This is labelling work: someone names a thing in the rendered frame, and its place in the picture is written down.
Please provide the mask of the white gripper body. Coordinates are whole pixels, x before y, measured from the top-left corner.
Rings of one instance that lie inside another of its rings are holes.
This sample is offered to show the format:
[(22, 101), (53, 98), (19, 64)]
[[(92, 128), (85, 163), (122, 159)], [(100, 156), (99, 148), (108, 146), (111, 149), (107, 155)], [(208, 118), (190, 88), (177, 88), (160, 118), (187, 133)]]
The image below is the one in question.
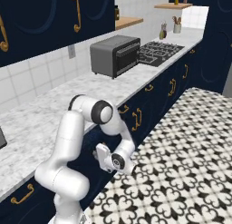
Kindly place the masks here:
[(101, 169), (107, 171), (108, 173), (112, 173), (113, 168), (111, 164), (107, 161), (111, 156), (109, 148), (106, 145), (99, 143), (96, 146), (96, 151)]

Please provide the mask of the navy base cupboard door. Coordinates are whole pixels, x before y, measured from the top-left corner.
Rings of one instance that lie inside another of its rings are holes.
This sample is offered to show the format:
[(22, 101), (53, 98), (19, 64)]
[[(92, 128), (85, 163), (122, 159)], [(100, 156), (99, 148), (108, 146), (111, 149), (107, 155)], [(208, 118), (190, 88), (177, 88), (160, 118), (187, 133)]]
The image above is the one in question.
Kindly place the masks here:
[(128, 127), (128, 130), (130, 132), (131, 138), (133, 139), (133, 142), (135, 144), (135, 148), (138, 148), (138, 140), (137, 140), (137, 134), (138, 134), (138, 126), (137, 126), (137, 114), (135, 112), (131, 112), (130, 115), (127, 116), (126, 119), (123, 119)]
[(157, 94), (152, 100), (141, 101), (138, 107), (142, 111), (141, 126), (139, 127), (141, 138), (145, 138), (155, 125), (160, 109), (160, 96)]

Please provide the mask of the grey toaster oven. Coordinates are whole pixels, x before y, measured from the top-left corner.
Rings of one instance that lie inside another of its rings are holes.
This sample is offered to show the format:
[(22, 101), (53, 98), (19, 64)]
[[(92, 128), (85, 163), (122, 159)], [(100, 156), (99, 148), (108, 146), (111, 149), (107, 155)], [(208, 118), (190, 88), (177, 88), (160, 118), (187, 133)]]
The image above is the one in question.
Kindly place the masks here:
[(139, 62), (139, 49), (140, 38), (119, 34), (92, 44), (92, 71), (114, 79)]

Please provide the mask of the black appliance corner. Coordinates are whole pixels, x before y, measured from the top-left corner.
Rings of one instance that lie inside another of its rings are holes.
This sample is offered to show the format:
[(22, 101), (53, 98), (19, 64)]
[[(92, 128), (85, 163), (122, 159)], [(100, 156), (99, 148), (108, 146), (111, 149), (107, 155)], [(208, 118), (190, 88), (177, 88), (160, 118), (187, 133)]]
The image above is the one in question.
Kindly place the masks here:
[(5, 139), (4, 133), (0, 127), (0, 149), (4, 148), (7, 145), (7, 141)]

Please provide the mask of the navy base cupboard run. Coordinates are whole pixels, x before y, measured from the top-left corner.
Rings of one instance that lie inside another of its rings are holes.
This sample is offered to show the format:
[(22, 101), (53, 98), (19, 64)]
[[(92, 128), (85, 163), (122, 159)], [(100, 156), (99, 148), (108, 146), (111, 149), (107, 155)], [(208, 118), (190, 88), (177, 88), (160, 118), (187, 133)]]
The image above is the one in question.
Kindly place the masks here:
[(198, 51), (201, 44), (197, 44), (181, 56), (164, 73), (159, 96), (159, 115), (165, 114), (171, 105), (189, 88), (192, 79), (192, 70), (198, 61)]

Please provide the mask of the black gas hob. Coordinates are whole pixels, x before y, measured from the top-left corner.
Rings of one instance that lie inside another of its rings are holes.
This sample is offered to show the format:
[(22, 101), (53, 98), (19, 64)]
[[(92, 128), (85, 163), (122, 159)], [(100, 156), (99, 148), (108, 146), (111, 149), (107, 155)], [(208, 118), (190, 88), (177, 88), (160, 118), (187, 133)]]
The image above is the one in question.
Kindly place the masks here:
[(140, 63), (159, 67), (182, 49), (176, 44), (149, 42), (140, 48)]

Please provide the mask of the green oil bottle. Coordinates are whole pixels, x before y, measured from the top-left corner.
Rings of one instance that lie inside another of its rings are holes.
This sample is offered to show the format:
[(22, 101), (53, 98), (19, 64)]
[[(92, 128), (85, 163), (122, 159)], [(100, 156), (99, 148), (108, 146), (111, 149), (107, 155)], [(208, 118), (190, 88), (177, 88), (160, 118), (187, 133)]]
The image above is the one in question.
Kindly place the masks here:
[(161, 30), (159, 32), (159, 39), (162, 40), (167, 36), (167, 24), (166, 22), (161, 25)]

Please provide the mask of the navy tall cupboard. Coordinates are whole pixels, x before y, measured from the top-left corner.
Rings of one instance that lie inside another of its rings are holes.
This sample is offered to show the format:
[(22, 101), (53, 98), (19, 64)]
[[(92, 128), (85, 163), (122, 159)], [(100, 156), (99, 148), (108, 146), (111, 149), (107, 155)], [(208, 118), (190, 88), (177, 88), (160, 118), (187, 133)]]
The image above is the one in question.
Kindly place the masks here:
[(232, 63), (232, 0), (188, 2), (209, 7), (191, 84), (193, 87), (222, 93)]

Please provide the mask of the grey wall socket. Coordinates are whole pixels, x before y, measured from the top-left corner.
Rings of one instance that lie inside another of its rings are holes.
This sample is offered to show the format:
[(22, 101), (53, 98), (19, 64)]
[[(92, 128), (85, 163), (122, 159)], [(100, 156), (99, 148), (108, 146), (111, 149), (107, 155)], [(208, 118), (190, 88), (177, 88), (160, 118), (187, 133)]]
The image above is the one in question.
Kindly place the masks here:
[(75, 57), (75, 46), (74, 44), (68, 45), (68, 54), (69, 54), (69, 59), (72, 59)]

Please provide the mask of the wooden wall shelf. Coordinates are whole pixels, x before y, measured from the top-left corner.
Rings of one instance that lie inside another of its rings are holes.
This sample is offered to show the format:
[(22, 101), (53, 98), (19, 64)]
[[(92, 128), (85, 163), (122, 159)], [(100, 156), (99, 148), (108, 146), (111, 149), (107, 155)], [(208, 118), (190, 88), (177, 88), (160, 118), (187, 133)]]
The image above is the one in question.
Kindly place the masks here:
[(175, 5), (174, 3), (167, 3), (167, 4), (161, 4), (161, 5), (154, 5), (154, 8), (182, 10), (182, 9), (185, 9), (191, 6), (193, 6), (193, 4), (179, 3)]
[(119, 20), (115, 22), (115, 29), (120, 30), (135, 24), (142, 23), (143, 19), (139, 17), (123, 17), (121, 16)]

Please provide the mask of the navy wall cupboard door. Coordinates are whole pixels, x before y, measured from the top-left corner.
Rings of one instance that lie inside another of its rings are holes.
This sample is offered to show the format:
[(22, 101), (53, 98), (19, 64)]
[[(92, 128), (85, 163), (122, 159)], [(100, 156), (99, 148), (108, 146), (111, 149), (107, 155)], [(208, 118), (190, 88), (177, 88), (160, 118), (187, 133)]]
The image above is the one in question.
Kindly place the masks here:
[[(3, 22), (4, 22), (4, 26), (5, 26), (5, 8), (4, 8), (4, 2), (2, 0), (0, 0), (0, 15), (2, 16)], [(4, 40), (4, 37), (2, 36), (1, 30), (0, 30), (0, 43)], [(5, 55), (7, 52), (3, 52), (0, 49), (0, 65), (4, 66), (5, 65)]]
[(2, 0), (9, 50), (5, 65), (44, 54), (83, 39), (73, 0)]
[(107, 34), (115, 29), (114, 0), (87, 0), (85, 16), (90, 22), (90, 37)]

